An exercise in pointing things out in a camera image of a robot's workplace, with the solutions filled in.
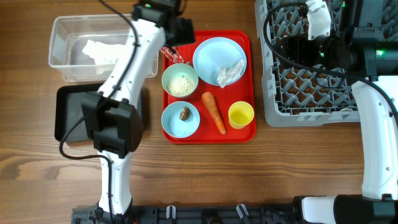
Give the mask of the white tissue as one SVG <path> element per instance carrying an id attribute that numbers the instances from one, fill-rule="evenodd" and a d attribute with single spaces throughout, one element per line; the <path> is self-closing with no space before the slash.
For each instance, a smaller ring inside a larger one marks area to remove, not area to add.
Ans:
<path id="1" fill-rule="evenodd" d="M 95 61 L 95 65 L 114 65 L 119 55 L 124 51 L 124 45 L 104 44 L 87 40 L 82 52 Z"/>

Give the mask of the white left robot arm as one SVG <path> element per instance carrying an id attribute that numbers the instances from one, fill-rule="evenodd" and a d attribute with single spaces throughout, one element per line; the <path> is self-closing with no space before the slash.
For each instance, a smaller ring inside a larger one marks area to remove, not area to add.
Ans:
<path id="1" fill-rule="evenodd" d="M 113 219 L 126 216 L 132 204 L 129 172 L 132 153 L 143 135 L 137 112 L 141 88 L 162 47 L 192 44 L 193 23 L 179 0 L 139 1 L 131 17 L 122 16 L 129 36 L 108 79 L 82 101 L 86 132 L 102 163 L 103 186 L 97 209 Z"/>

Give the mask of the red snack wrapper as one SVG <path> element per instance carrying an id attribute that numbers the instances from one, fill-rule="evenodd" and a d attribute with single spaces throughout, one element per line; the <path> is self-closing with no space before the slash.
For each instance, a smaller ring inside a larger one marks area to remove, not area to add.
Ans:
<path id="1" fill-rule="evenodd" d="M 162 47 L 160 51 L 173 63 L 185 63 L 175 47 Z"/>

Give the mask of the clear plastic wrap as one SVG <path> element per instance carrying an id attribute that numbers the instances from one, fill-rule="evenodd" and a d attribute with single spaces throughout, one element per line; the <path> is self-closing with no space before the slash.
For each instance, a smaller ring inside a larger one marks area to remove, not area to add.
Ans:
<path id="1" fill-rule="evenodd" d="M 222 67 L 216 79 L 218 85 L 224 88 L 226 85 L 238 80 L 242 75 L 245 65 L 246 62 L 241 59 L 228 69 Z"/>

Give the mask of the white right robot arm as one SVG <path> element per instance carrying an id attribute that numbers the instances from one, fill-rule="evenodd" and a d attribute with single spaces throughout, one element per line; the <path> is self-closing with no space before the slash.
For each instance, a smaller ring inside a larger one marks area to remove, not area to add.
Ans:
<path id="1" fill-rule="evenodd" d="M 397 222 L 397 42 L 384 37 L 383 1 L 343 1 L 339 33 L 331 34 L 323 1 L 298 3 L 308 38 L 287 39 L 282 50 L 293 66 L 352 82 L 364 154 L 360 195 L 305 197 L 308 223 Z"/>

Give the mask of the green bowl with rice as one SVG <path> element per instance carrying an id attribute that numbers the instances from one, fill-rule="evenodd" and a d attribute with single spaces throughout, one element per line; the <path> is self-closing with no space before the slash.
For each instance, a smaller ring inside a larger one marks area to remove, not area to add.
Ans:
<path id="1" fill-rule="evenodd" d="M 176 63 L 165 69 L 162 75 L 162 86 L 171 96 L 186 98 L 190 96 L 198 86 L 199 77 L 190 65 Z"/>

